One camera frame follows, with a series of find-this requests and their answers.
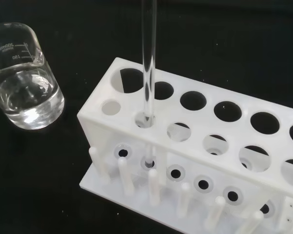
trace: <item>clear liquid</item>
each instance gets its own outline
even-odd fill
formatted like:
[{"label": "clear liquid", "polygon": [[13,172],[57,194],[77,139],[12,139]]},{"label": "clear liquid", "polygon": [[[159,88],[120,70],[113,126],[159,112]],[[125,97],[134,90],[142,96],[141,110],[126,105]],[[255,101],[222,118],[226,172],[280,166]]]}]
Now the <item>clear liquid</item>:
[{"label": "clear liquid", "polygon": [[62,113],[64,98],[52,74],[41,68],[16,72],[0,83],[0,107],[24,129],[40,129]]}]

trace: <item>test tube rack peg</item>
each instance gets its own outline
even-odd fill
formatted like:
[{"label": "test tube rack peg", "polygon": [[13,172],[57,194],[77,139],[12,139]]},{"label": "test tube rack peg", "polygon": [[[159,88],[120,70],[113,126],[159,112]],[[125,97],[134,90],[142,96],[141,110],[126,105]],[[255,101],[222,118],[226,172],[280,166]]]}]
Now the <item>test tube rack peg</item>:
[{"label": "test tube rack peg", "polygon": [[156,69],[146,127],[142,71],[116,58],[79,111],[81,188],[186,234],[293,233],[293,109]]}]

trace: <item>test tube rack middle tier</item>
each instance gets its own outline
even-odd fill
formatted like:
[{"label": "test tube rack middle tier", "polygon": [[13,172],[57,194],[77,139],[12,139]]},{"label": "test tube rack middle tier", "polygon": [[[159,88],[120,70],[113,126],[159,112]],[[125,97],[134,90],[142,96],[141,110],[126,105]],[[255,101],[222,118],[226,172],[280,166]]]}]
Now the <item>test tube rack middle tier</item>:
[{"label": "test tube rack middle tier", "polygon": [[293,109],[156,70],[145,128],[142,69],[116,58],[79,111],[80,186],[186,234],[292,234]]}]

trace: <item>test tube rack top tier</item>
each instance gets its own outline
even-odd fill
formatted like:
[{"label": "test tube rack top tier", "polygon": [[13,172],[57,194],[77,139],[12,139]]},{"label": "test tube rack top tier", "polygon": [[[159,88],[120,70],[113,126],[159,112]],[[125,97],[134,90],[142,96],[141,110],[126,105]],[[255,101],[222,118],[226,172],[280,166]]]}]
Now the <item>test tube rack top tier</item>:
[{"label": "test tube rack top tier", "polygon": [[142,70],[116,58],[79,111],[80,187],[186,234],[292,234],[293,109],[156,70],[144,128]]}]

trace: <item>white plastic test tube rack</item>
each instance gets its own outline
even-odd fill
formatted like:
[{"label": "white plastic test tube rack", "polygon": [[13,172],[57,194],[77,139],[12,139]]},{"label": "white plastic test tube rack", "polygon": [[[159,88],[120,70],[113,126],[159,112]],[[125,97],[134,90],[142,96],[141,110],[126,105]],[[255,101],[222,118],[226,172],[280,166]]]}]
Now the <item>white plastic test tube rack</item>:
[{"label": "white plastic test tube rack", "polygon": [[143,128],[141,71],[116,58],[79,111],[93,161],[80,186],[187,234],[293,234],[293,109],[156,70]]}]

